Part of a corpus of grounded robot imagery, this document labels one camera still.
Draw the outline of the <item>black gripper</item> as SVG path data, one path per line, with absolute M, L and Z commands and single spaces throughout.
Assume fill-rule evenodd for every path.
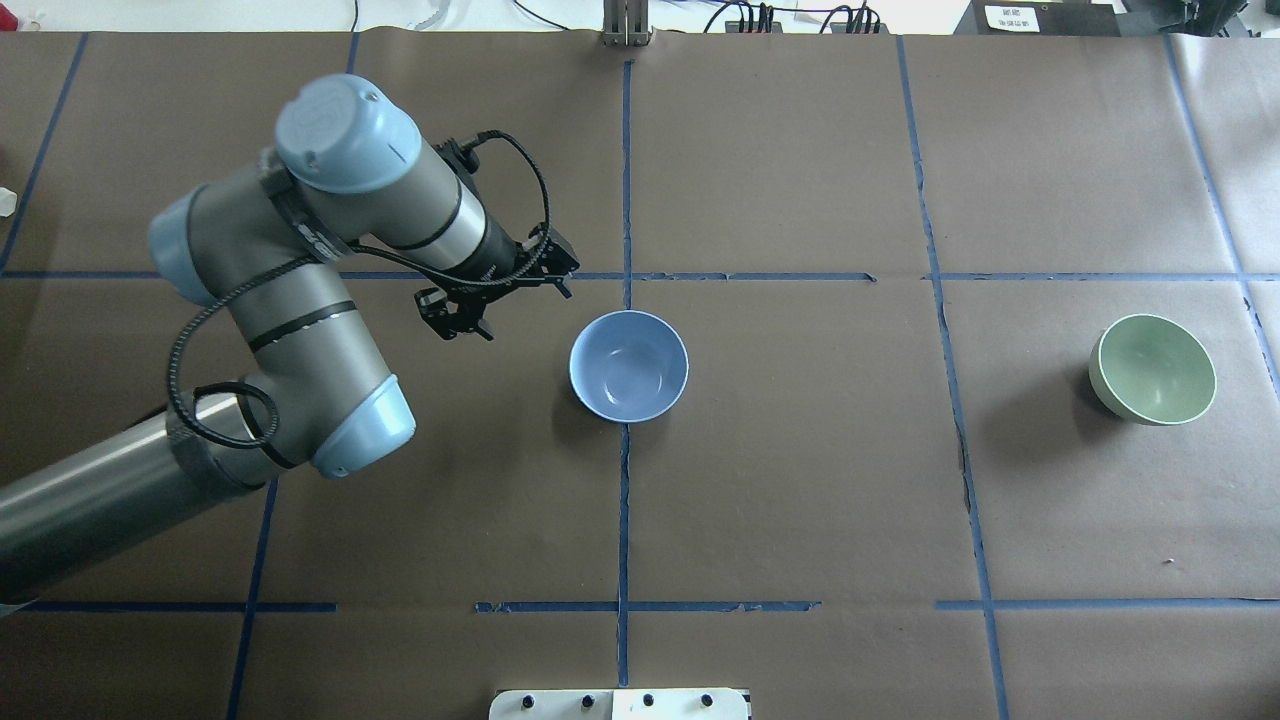
M 470 302 L 494 304 L 516 290 L 553 284 L 568 299 L 564 282 L 581 266 L 572 243 L 553 225 L 535 225 L 525 240 L 512 238 L 500 225 L 488 225 L 475 256 L 476 282 Z

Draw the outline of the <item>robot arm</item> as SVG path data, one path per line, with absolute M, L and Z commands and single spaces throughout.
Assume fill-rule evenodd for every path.
M 3 612 L 308 464 L 340 479 L 406 445 L 416 420 L 337 269 L 344 258 L 428 279 L 413 297 L 443 340 L 493 337 L 486 307 L 580 268 L 543 219 L 515 238 L 474 182 L 485 129 L 429 143 L 371 81 L 330 74 L 283 106 L 259 159 L 157 214 L 159 275 L 198 313 L 165 365 L 165 406 L 3 491 Z

